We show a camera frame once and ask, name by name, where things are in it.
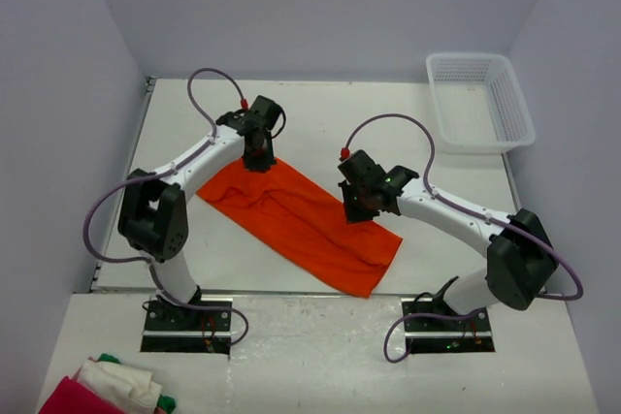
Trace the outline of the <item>orange t shirt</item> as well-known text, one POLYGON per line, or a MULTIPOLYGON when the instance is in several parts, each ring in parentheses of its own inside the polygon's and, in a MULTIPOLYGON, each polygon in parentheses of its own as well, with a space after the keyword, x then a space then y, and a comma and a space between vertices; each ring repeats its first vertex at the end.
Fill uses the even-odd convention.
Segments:
POLYGON ((357 298, 372 294, 403 243, 374 221, 349 224, 341 201, 281 159, 266 173, 235 161, 196 194, 285 259, 357 298))

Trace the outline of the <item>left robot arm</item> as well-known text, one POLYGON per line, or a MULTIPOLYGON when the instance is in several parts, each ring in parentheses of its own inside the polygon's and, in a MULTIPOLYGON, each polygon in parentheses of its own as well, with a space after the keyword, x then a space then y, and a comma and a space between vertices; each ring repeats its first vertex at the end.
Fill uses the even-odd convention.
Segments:
POLYGON ((156 289, 169 302, 167 317, 178 328, 195 327, 202 316, 200 287, 183 248, 189 238, 187 204, 197 191, 234 162, 255 173, 276 163, 274 128, 285 120, 275 101, 258 96, 247 110, 229 111, 212 132, 153 172, 133 171, 123 189, 117 230, 145 261, 156 289))

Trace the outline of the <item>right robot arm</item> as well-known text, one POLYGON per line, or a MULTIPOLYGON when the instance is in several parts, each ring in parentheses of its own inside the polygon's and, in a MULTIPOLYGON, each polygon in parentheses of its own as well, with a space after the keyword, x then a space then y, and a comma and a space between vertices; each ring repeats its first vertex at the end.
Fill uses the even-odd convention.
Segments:
POLYGON ((382 212, 401 215, 443 231, 486 260, 482 270, 449 279, 433 295, 433 317, 443 329, 453 330, 468 314, 495 303, 527 309, 557 269, 539 218, 524 208, 511 215, 467 203, 406 167, 385 171, 363 150, 343 159, 339 171, 348 222, 382 212))

